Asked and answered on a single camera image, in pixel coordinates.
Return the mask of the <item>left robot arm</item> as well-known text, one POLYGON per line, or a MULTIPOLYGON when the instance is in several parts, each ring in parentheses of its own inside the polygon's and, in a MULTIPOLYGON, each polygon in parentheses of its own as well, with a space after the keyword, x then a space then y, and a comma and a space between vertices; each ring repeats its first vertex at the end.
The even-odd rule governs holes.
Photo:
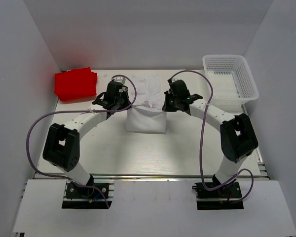
POLYGON ((116 111, 128 109, 131 102, 125 77, 114 77, 107 90, 97 96, 87 112, 64 124, 50 126, 42 157, 58 167, 73 182, 83 197, 94 193, 93 177, 79 162, 81 139, 98 124, 108 120, 116 111))

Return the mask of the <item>white t-shirt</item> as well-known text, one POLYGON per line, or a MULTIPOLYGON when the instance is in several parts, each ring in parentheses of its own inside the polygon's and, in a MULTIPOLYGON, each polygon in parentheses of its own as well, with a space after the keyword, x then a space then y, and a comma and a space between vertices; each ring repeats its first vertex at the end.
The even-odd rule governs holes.
POLYGON ((159 75, 132 75, 135 89, 130 89, 130 100, 135 100, 127 110, 126 131, 134 133, 166 132, 167 114, 162 110, 163 96, 159 75))

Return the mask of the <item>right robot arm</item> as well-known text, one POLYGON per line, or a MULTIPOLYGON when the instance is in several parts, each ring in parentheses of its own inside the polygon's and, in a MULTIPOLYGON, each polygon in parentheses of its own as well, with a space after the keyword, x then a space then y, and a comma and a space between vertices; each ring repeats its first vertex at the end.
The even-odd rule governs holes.
POLYGON ((248 115, 234 115, 211 105, 198 94, 191 95, 183 80, 168 80, 169 90, 164 92, 165 103, 163 111, 181 111, 202 120, 199 165, 201 180, 205 190, 214 192, 219 197, 226 196, 230 183, 234 182, 240 173, 244 160, 258 147, 252 123, 248 115), (213 176, 213 187, 206 185, 204 180, 202 155, 205 124, 209 124, 220 133, 222 162, 213 176))

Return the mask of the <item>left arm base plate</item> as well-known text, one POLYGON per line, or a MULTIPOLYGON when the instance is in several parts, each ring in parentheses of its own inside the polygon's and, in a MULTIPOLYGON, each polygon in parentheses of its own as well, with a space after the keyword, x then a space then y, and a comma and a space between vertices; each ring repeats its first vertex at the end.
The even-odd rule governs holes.
POLYGON ((94 187, 78 187, 72 182, 65 185, 62 209, 109 209, 113 200, 114 183, 95 182, 94 187))

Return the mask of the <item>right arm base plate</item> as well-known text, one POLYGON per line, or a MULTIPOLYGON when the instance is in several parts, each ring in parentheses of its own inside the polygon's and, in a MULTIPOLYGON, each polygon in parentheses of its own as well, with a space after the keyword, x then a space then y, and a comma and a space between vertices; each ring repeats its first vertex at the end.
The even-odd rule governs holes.
POLYGON ((226 185, 223 188, 208 191, 203 184, 195 183, 192 190, 196 194, 197 210, 241 210, 244 209, 243 201, 236 202, 242 198, 238 182, 226 185))

